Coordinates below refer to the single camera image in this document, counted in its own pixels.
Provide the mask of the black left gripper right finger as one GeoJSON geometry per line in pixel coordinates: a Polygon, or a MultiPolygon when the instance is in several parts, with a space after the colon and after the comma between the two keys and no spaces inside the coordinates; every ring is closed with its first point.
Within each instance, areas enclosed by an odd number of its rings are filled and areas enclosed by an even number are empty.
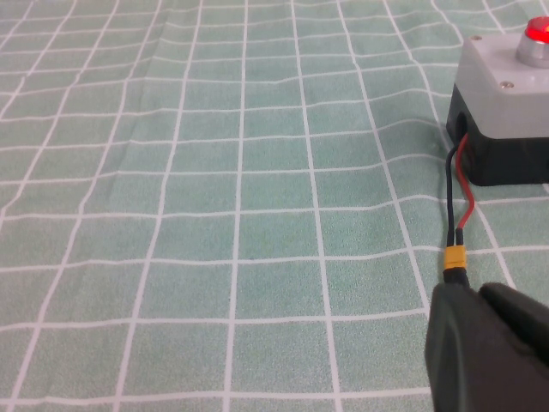
{"type": "Polygon", "coordinates": [[[503,283],[485,283],[479,293],[514,334],[547,366],[548,307],[503,283]]]}

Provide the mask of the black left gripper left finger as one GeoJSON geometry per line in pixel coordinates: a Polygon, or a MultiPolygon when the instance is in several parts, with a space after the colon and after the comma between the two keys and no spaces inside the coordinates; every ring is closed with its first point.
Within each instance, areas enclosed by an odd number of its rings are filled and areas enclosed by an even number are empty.
{"type": "Polygon", "coordinates": [[[475,291],[435,287],[425,363],[436,411],[546,411],[548,365],[475,291]]]}

